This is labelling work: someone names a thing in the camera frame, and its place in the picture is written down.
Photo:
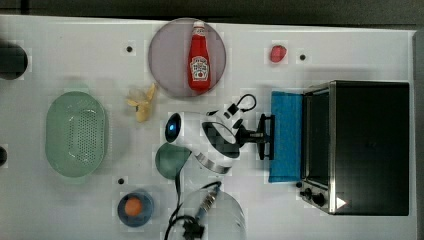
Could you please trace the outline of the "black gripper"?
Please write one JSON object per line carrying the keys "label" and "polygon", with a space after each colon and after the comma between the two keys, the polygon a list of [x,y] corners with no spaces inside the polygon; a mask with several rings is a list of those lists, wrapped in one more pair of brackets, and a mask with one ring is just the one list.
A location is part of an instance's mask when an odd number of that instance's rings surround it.
{"label": "black gripper", "polygon": [[233,129],[236,131],[236,144],[239,148],[242,148],[246,143],[256,143],[258,140],[256,132],[246,129],[242,119],[236,121],[233,125]]}

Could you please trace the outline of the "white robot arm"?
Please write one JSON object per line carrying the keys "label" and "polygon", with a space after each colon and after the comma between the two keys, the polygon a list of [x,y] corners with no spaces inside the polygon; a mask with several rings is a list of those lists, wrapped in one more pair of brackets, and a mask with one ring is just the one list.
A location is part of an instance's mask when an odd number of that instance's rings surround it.
{"label": "white robot arm", "polygon": [[177,206],[165,232],[166,240],[245,240],[244,214],[234,198],[223,191],[223,180],[241,159],[241,149],[255,143],[264,154],[269,137],[265,124],[255,130],[243,125],[245,110],[176,112],[165,125],[170,145],[189,152],[174,177]]}

